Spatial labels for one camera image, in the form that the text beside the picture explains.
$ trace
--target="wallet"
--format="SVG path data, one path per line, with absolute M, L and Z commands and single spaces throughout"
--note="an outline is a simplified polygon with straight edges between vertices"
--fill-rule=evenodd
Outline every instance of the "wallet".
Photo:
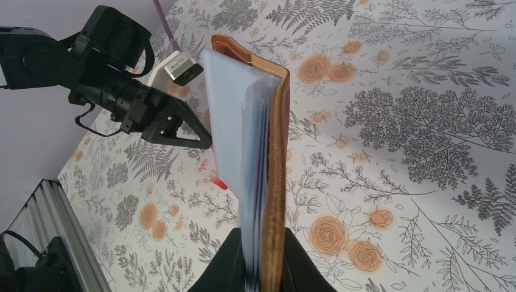
M 214 51 L 280 79 L 279 85 L 272 90 L 273 96 L 271 97 L 269 107 L 270 117 L 267 123 L 268 139 L 266 145 L 267 195 L 263 202 L 264 207 L 261 219 L 263 225 L 260 236 L 261 291 L 279 291 L 282 277 L 285 242 L 285 169 L 288 142 L 288 120 L 290 113 L 290 72 L 288 69 L 276 63 L 254 55 L 229 36 L 216 34 L 213 35 L 211 41 Z M 219 80 L 223 80 L 221 78 L 230 77 L 218 76 L 217 78 Z M 219 151 L 227 151 L 227 149 L 224 150 L 223 147 L 224 143 L 227 144 L 227 139 L 224 139 L 221 135 L 217 136 L 217 129 L 215 129 L 214 125 L 214 113 L 212 112 L 211 104 L 210 115 L 215 160 L 217 160 L 217 149 L 219 149 Z M 232 187 L 231 177 L 226 175 L 228 181 L 225 180 L 225 177 L 223 177 L 225 173 L 220 169 L 219 163 L 217 163 L 217 171 L 219 177 L 229 186 L 230 189 L 237 187 L 236 184 L 233 184 Z

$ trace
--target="cable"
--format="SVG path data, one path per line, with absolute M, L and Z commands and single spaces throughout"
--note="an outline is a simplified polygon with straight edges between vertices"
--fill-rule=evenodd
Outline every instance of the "cable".
M 4 232 L 2 232 L 0 234 L 0 237 L 2 237 L 2 241 L 4 241 L 4 236 L 8 234 L 8 235 L 11 235 L 12 237 L 16 238 L 17 240 L 21 241 L 21 243 L 23 243 L 26 247 L 28 247 L 30 249 L 30 251 L 32 251 L 32 253 L 38 257 L 38 259 L 42 259 L 43 258 L 43 254 L 40 253 L 39 250 L 37 250 L 37 248 L 34 247 L 34 245 L 32 245 L 28 240 L 26 240 L 25 238 L 23 238 L 23 236 L 17 234 L 16 232 L 14 231 L 11 231 L 11 230 L 6 230 Z
M 174 50 L 178 50 L 181 52 L 181 48 L 179 47 L 179 44 L 176 41 L 176 39 L 174 38 L 174 34 L 170 30 L 169 24 L 167 23 L 167 19 L 165 18 L 165 13 L 163 13 L 163 9 L 161 8 L 161 5 L 159 4 L 159 0 L 152 0 L 152 2 L 154 2 L 154 6 L 156 7 L 156 10 L 158 11 L 159 20 L 161 20 L 161 24 L 163 25 L 163 28 L 165 29 L 165 32 L 167 33 L 167 36 L 169 37 L 172 48 Z

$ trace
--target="gray leaf pattern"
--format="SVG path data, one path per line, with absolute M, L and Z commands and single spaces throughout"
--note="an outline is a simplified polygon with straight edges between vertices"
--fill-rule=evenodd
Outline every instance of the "gray leaf pattern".
M 285 222 L 337 291 L 516 292 L 513 15 L 498 0 L 178 0 L 166 18 L 197 58 L 225 33 L 290 70 Z M 156 62 L 172 53 L 163 27 L 151 43 Z M 205 87 L 173 94 L 204 119 Z M 237 197 L 198 172 L 207 153 L 140 134 L 73 152 L 58 177 L 112 288 L 187 291 L 237 227 Z

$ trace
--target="wall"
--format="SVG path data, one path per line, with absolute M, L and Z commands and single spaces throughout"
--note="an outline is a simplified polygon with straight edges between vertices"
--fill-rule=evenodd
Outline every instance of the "wall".
M 175 0 L 161 0 L 168 11 Z M 0 26 L 40 29 L 56 40 L 78 32 L 98 5 L 112 6 L 154 32 L 151 0 L 3 1 Z M 86 107 L 68 104 L 68 90 L 0 89 L 0 230 L 12 222 L 42 178 L 55 179 L 85 131 L 74 117 Z M 96 113 L 84 118 L 91 125 Z

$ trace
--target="brown leather wallet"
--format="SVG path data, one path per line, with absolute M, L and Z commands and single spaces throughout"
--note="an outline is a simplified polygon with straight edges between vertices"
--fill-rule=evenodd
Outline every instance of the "brown leather wallet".
M 281 78 L 280 85 L 274 91 L 269 125 L 267 200 L 263 215 L 260 270 L 262 291 L 279 291 L 285 241 L 285 169 L 290 114 L 290 72 L 285 67 L 254 55 L 230 36 L 213 35 L 211 43 L 213 50 Z

